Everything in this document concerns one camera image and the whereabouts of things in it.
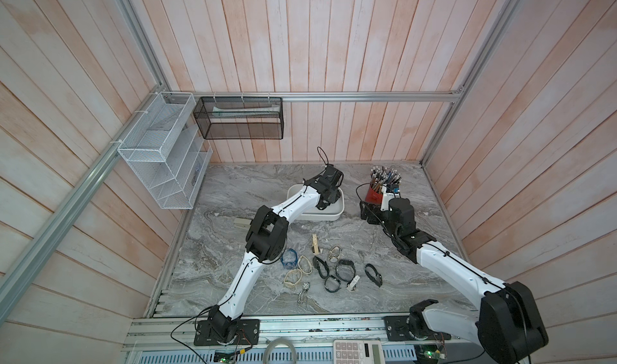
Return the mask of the white plastic storage box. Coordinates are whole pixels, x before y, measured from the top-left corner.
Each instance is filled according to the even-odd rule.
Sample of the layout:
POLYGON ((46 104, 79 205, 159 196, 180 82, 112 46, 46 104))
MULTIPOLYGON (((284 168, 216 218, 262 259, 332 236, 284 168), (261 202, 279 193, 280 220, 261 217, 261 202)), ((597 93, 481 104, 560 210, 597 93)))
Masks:
POLYGON ((340 197, 335 203, 332 203, 323 210, 319 210, 316 207, 310 208, 297 216, 296 221, 331 222, 340 219, 342 213, 345 211, 345 195, 340 187, 338 193, 340 197))

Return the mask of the black round watch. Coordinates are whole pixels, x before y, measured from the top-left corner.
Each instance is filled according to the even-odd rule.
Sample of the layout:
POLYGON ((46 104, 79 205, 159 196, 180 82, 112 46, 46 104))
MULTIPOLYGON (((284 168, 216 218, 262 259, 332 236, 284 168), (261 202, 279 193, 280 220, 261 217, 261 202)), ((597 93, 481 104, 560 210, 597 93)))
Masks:
POLYGON ((353 261, 340 259, 335 267, 335 276, 338 280, 350 283, 357 275, 356 267, 353 261))

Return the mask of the white small watch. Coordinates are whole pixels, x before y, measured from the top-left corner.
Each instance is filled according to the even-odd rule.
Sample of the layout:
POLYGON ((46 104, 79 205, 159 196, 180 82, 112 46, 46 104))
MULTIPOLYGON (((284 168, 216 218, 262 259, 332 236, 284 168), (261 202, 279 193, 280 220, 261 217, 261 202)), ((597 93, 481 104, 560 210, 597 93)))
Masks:
POLYGON ((350 283, 348 283, 348 285, 347 285, 347 287, 346 287, 346 288, 347 288, 347 290, 348 290, 349 292, 353 292, 353 291, 355 291, 355 290, 356 290, 357 285, 358 285, 358 282, 359 282, 359 279, 360 279, 360 276, 359 276, 359 275, 356 275, 356 276, 352 279, 352 281, 351 281, 350 283))

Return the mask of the blue transparent watch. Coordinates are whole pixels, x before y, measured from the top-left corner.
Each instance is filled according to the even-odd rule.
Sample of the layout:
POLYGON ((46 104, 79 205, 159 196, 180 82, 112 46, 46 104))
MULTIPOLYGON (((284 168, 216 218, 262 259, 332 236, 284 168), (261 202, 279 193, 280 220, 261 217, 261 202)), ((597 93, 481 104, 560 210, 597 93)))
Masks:
POLYGON ((287 270, 296 269, 298 266, 299 257, 297 252, 292 248, 287 248, 281 255, 281 264, 287 270))

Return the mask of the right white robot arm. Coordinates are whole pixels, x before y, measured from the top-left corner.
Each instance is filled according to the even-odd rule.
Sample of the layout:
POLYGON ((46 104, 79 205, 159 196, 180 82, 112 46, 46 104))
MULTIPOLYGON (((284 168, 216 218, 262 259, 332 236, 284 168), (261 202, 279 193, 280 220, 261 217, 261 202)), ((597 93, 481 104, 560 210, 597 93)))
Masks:
POLYGON ((482 272, 418 229, 410 200, 394 198, 388 205, 382 211, 361 202, 361 218, 379 225, 403 256, 448 282, 474 307, 470 311, 434 299, 421 301, 409 309, 405 336, 424 340, 449 334, 481 346, 497 363, 529 360, 548 345, 546 327, 527 286, 482 272))

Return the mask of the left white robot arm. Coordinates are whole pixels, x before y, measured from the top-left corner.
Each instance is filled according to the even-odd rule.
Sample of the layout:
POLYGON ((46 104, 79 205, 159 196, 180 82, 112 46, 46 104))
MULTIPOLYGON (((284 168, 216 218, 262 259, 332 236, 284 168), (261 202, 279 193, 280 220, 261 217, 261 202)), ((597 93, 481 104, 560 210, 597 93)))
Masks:
POLYGON ((231 339, 261 271, 283 256, 289 224, 309 209, 323 211, 337 203, 342 196, 339 188, 343 179, 344 173, 328 163, 322 172, 305 180, 299 192, 283 203, 258 209, 246 235, 239 271, 223 298, 208 309, 207 323, 218 340, 231 339))

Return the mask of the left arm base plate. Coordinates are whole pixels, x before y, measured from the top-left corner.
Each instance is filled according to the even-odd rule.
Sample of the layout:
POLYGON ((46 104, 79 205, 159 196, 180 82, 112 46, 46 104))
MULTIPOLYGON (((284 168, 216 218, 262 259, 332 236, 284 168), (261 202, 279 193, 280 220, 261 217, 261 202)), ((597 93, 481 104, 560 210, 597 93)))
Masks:
POLYGON ((259 319, 237 319, 217 323, 203 320, 197 323, 194 345, 201 346, 254 346, 260 336, 259 319))

